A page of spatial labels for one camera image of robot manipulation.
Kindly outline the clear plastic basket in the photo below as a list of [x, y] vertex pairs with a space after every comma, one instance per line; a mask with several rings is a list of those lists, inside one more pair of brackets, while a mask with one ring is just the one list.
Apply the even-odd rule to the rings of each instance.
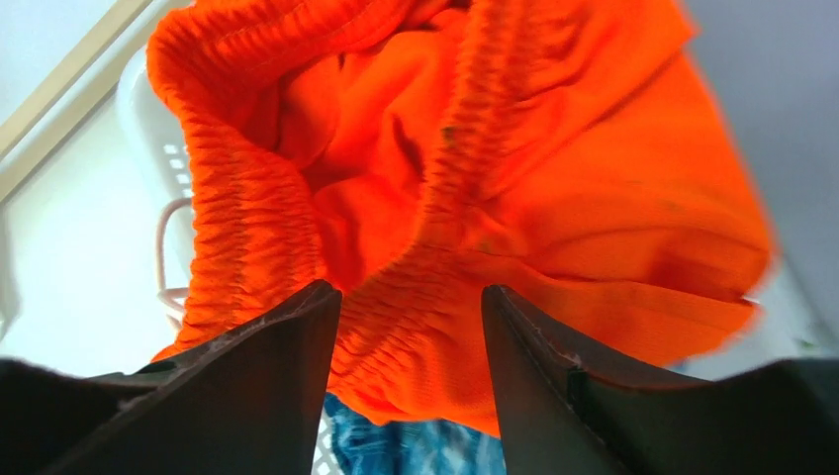
[[145, 48], [126, 65], [117, 86], [116, 110], [154, 203], [171, 213], [155, 226], [157, 290], [188, 286], [194, 257], [193, 196], [189, 154], [178, 120], [152, 91]]

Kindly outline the orange shorts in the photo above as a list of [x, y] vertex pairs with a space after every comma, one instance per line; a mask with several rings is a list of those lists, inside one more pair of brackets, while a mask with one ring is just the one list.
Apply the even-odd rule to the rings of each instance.
[[198, 1], [147, 71], [190, 156], [167, 358], [323, 279], [327, 388], [373, 423], [499, 432], [480, 300], [507, 285], [668, 366], [745, 327], [772, 257], [674, 1]]

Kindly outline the blue patterned shorts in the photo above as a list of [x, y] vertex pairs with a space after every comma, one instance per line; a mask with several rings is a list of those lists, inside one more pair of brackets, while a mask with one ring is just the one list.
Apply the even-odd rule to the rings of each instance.
[[499, 439], [446, 421], [377, 426], [326, 394], [331, 450], [345, 474], [505, 474]]

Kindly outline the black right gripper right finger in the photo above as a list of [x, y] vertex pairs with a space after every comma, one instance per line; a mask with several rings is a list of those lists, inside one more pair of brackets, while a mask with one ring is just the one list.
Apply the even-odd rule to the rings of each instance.
[[481, 311], [512, 474], [834, 474], [838, 363], [787, 359], [706, 381], [647, 364], [514, 290]]

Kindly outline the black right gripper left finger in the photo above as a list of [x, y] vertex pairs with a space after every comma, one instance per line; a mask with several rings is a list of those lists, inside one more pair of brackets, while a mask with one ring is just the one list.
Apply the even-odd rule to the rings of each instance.
[[133, 374], [1, 362], [5, 474], [308, 474], [341, 295], [315, 281]]

